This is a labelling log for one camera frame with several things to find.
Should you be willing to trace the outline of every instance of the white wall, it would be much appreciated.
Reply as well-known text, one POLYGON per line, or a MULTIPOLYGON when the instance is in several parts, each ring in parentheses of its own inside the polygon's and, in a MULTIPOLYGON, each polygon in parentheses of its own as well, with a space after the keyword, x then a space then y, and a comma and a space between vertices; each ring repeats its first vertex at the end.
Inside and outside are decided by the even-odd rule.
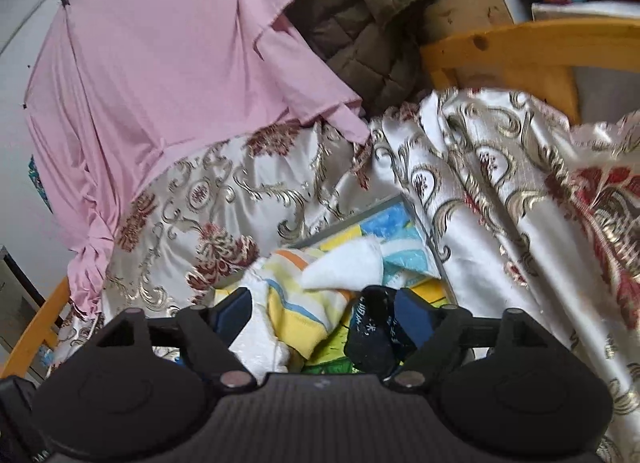
MULTIPOLYGON (((4 347, 0 346, 0 367, 4 366, 4 363, 6 362, 7 358, 9 358, 9 353, 7 352, 6 349, 4 349, 4 347)), ((27 373, 24 377, 30 382, 33 382, 34 385, 36 386, 40 385, 38 381, 35 378, 33 378, 33 376, 30 373, 27 373)))
MULTIPOLYGON (((0 0, 4 43, 38 0, 0 0)), ((56 223, 28 177, 33 146, 22 109, 24 91, 59 0, 47 0, 0 55, 0 245, 44 297, 71 258, 56 223)))

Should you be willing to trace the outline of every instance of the metal screw head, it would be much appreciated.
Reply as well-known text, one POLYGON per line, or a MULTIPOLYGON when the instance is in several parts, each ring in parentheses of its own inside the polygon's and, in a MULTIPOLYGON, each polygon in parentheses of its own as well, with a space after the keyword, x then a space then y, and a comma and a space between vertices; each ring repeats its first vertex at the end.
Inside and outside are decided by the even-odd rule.
POLYGON ((253 377, 246 371, 227 371, 220 377, 220 383, 229 389, 239 389, 248 386, 253 377))
POLYGON ((403 371, 394 377, 394 382, 401 387, 412 389, 420 387, 425 382, 424 375, 418 371, 403 371))

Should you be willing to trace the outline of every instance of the wooden chair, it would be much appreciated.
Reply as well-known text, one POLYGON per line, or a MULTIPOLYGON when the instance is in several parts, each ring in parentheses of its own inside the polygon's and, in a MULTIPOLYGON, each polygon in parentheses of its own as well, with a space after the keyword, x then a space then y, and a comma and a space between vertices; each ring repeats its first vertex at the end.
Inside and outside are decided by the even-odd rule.
MULTIPOLYGON (((586 18, 540 21, 447 37, 421 47, 436 89, 458 86, 456 68, 500 70, 501 87, 529 92, 580 122, 572 66, 640 72, 640 21, 586 18)), ((0 372, 24 376, 41 344, 57 344, 51 327, 69 299, 65 278, 49 296, 0 372)))
POLYGON ((9 354, 6 364, 0 369, 0 378, 9 375, 25 376, 31 361, 33 361, 42 344, 51 349, 58 345, 58 336, 54 333, 52 327, 69 301, 69 296, 69 282, 65 277, 22 333, 11 354, 9 354))

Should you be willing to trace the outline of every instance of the pink cloth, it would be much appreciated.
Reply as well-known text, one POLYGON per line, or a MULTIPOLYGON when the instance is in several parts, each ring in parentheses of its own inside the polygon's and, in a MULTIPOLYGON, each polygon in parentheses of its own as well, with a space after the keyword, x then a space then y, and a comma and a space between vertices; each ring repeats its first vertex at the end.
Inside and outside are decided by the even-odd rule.
POLYGON ((76 252, 72 299, 98 310, 118 220, 184 154, 320 115, 364 143, 359 98, 281 13, 292 0, 70 0, 27 88, 35 158, 76 252))

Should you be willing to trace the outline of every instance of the satin fabric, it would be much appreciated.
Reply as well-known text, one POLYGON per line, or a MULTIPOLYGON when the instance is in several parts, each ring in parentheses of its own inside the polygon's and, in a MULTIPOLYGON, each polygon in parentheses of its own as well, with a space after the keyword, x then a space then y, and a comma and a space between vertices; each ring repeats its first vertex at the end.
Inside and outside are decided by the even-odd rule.
MULTIPOLYGON (((449 90, 374 119, 365 147, 316 123, 203 148, 121 220, 100 320, 132 305, 171 315, 258 255, 402 192, 459 305, 485 317, 520 307, 572 349, 614 398, 598 453, 636 461, 639 124, 636 113, 570 128, 523 93, 449 90)), ((73 310, 56 365, 95 327, 73 310)))

